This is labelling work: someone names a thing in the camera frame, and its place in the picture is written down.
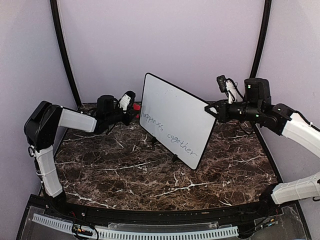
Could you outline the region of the red bone-shaped eraser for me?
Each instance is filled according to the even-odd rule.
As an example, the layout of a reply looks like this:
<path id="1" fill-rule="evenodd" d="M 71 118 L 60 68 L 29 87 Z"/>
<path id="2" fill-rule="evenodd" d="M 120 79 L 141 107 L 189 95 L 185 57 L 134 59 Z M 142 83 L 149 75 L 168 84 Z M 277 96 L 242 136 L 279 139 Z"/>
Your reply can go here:
<path id="1" fill-rule="evenodd" d="M 134 102 L 133 103 L 133 115 L 135 118 L 139 118 L 140 117 L 140 112 L 141 112 L 141 105 Z"/>

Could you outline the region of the white whiteboard black frame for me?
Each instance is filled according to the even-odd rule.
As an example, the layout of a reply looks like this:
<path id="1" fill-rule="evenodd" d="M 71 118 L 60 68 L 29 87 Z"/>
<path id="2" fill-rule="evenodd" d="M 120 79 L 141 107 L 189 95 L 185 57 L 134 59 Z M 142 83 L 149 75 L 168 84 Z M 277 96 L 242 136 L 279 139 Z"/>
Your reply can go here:
<path id="1" fill-rule="evenodd" d="M 144 77 L 140 126 L 196 170 L 204 156 L 216 118 L 203 99 L 152 73 Z"/>

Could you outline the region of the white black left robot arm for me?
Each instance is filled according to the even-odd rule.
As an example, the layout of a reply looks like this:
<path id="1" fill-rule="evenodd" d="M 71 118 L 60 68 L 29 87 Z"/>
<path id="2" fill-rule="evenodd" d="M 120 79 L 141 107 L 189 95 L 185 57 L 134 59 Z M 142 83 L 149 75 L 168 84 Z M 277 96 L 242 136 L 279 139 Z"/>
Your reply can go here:
<path id="1" fill-rule="evenodd" d="M 128 126 L 140 109 L 140 105 L 133 103 L 126 110 L 118 108 L 104 115 L 90 116 L 44 100 L 37 106 L 24 125 L 24 133 L 29 144 L 29 155 L 35 159 L 43 194 L 54 199 L 50 208 L 58 217 L 67 218 L 71 208 L 60 199 L 66 194 L 58 177 L 53 153 L 57 129 L 63 127 L 99 135 L 119 122 Z"/>

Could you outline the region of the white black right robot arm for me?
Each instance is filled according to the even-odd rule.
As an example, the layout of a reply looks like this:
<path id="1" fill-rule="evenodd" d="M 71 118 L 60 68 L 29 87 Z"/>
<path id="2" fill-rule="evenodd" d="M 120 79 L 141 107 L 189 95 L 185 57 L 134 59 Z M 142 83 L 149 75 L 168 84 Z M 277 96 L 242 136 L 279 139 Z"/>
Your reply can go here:
<path id="1" fill-rule="evenodd" d="M 302 163 L 308 157 L 311 161 L 320 159 L 320 130 L 303 114 L 291 107 L 272 104 L 269 81 L 263 78 L 248 78 L 244 81 L 245 93 L 241 94 L 236 83 L 224 75 L 217 77 L 219 89 L 227 98 L 214 101 L 204 110 L 219 123 L 238 120 L 253 126 L 265 127 L 281 137 L 271 142 L 270 134 L 263 137 L 271 147 L 276 168 L 285 182 L 267 186 L 255 205 L 255 213 L 266 217 L 281 205 L 296 200 L 320 199 L 320 165 L 311 169 L 311 164 Z"/>

